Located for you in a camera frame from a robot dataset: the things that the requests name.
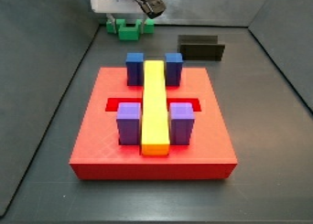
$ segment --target red base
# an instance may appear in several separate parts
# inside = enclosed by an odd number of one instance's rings
[[[139,146],[119,145],[116,103],[140,101],[141,88],[127,87],[125,68],[101,68],[69,165],[80,179],[223,179],[236,158],[205,69],[181,70],[180,86],[165,88],[168,102],[191,100],[196,108],[191,144],[171,146],[168,156],[143,156]]]

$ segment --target yellow block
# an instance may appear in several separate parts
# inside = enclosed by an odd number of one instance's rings
[[[141,155],[168,155],[169,135],[165,108],[163,61],[144,61]]]

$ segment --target blue block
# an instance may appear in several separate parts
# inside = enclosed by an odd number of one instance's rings
[[[125,58],[127,85],[143,86],[143,53],[128,53]]]
[[[181,55],[180,53],[164,54],[164,85],[179,86],[181,72]]]

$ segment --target gray table surface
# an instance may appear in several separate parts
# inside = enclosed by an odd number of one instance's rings
[[[127,52],[161,59],[177,35],[218,35],[220,62],[205,67],[234,143],[238,167],[222,181],[78,181],[68,158],[96,73],[124,66]],[[120,42],[100,27],[1,221],[313,220],[313,121],[244,28],[156,27]]]

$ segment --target green block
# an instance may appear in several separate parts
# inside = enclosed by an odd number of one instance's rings
[[[136,27],[121,27],[119,30],[120,40],[139,40],[139,33]]]
[[[109,21],[107,21],[107,33],[115,33],[113,32],[113,26],[112,26],[112,24],[111,24],[111,22]]]
[[[119,28],[120,40],[139,40],[140,24],[141,24],[141,20],[136,19],[133,27],[127,27],[125,25],[123,25]]]
[[[125,26],[125,20],[124,19],[116,19],[116,27],[117,30],[120,29],[120,27]]]
[[[116,29],[117,29],[117,31],[119,31],[119,28],[123,27],[124,25],[125,25],[125,20],[124,19],[116,19]],[[113,26],[112,26],[109,20],[107,21],[107,33],[115,34]]]
[[[143,26],[143,33],[152,34],[153,33],[153,20],[147,19],[145,24]]]

